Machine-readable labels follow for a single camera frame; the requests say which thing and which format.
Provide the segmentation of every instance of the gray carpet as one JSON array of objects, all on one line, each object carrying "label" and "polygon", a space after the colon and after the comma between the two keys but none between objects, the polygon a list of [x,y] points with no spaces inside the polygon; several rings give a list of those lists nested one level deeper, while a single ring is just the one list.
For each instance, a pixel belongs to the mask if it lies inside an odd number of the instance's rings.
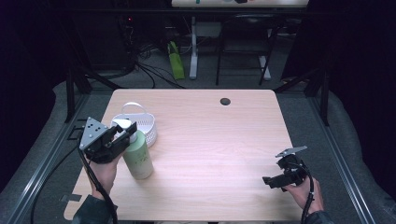
[{"label": "gray carpet", "polygon": [[[213,41],[212,39],[205,39],[200,45],[199,54],[202,57],[199,60],[198,78],[195,80],[188,78],[179,80],[177,82],[179,85],[189,89],[274,89],[282,84],[280,75],[292,44],[291,40],[287,38],[278,39],[274,57],[269,66],[273,79],[265,82],[262,86],[258,85],[258,76],[224,76],[220,79],[220,85],[216,86],[216,57]],[[190,70],[189,52],[182,54],[182,59],[186,74],[188,74]],[[151,56],[144,61],[142,60],[142,63],[170,71],[167,55],[159,51],[151,52]],[[167,79],[172,79],[169,74],[161,69],[157,69],[157,71],[160,71]],[[154,80],[155,87],[158,89],[174,88],[159,77],[154,77]],[[148,89],[152,87],[151,79],[142,70],[133,71],[128,76],[115,78],[112,81],[125,88]],[[79,107],[80,110],[77,112],[75,120],[69,125],[64,125],[64,119],[66,118],[65,84],[62,83],[54,89],[57,102],[48,123],[20,169],[0,195],[0,223],[7,223],[9,218],[15,217],[16,214],[20,216],[16,219],[20,223],[30,222],[29,207],[31,204],[27,203],[27,207],[21,209],[16,206],[21,202],[26,202],[27,196],[23,198],[21,196],[28,191],[29,188],[27,187],[29,187],[32,176],[36,174],[37,168],[42,165],[41,163],[49,153],[54,156],[54,161],[52,164],[47,163],[47,165],[53,167],[75,146],[75,141],[63,139],[62,136],[68,135],[73,126],[79,127],[84,123],[78,119],[85,119],[88,116],[98,120],[102,118],[111,91],[95,80],[91,80],[91,83],[94,87],[92,94],[81,96],[77,92],[78,103],[81,104],[81,107]],[[356,190],[351,192],[345,179],[340,175],[332,144],[329,143],[328,135],[316,116],[318,112],[313,106],[315,104],[312,103],[315,102],[315,99],[305,98],[301,94],[303,87],[304,84],[299,84],[289,93],[278,94],[277,97],[293,145],[296,147],[308,146],[308,150],[298,155],[310,168],[313,176],[320,181],[326,210],[329,211],[335,223],[372,223],[374,221],[376,223],[395,223],[395,217],[392,216],[392,213],[389,213],[394,201],[378,187],[362,162],[359,138],[342,103],[331,94],[329,103],[329,122],[331,126],[325,130],[332,132],[374,220],[363,221],[364,219],[360,217],[359,208],[351,200]],[[35,208],[35,223],[69,223],[69,221],[64,220],[63,212],[66,202],[63,202],[63,200],[72,192],[80,170],[81,163],[78,154],[74,151],[53,173],[42,189]],[[20,211],[15,211],[15,208],[24,212],[20,214]]]}]

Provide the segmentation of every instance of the green bottle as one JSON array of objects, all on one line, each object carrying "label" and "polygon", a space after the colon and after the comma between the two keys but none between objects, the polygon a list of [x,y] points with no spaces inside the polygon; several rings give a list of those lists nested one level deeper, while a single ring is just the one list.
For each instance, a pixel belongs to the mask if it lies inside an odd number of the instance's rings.
[{"label": "green bottle", "polygon": [[130,143],[123,154],[125,163],[129,172],[135,179],[145,179],[149,177],[154,170],[149,149],[146,142],[146,136],[137,130],[130,137]]}]

